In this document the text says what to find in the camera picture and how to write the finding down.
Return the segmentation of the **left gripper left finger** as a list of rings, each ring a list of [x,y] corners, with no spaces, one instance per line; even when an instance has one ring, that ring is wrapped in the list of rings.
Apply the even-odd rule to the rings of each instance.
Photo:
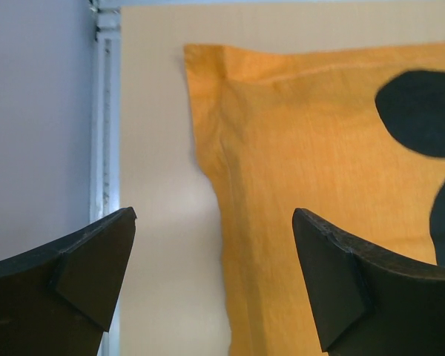
[[[96,355],[108,332],[136,232],[120,208],[0,261],[0,355]]]

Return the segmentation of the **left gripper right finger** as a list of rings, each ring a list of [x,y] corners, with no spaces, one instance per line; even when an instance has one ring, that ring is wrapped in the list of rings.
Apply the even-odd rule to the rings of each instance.
[[[397,254],[298,208],[292,228],[320,348],[445,355],[445,268]]]

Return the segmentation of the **orange patterned pillowcase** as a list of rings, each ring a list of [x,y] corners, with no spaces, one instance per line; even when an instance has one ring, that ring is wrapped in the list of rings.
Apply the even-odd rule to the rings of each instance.
[[[435,263],[445,154],[393,138],[375,95],[406,70],[445,70],[445,42],[291,55],[188,44],[184,60],[197,160],[221,213],[229,352],[319,355],[292,214]]]

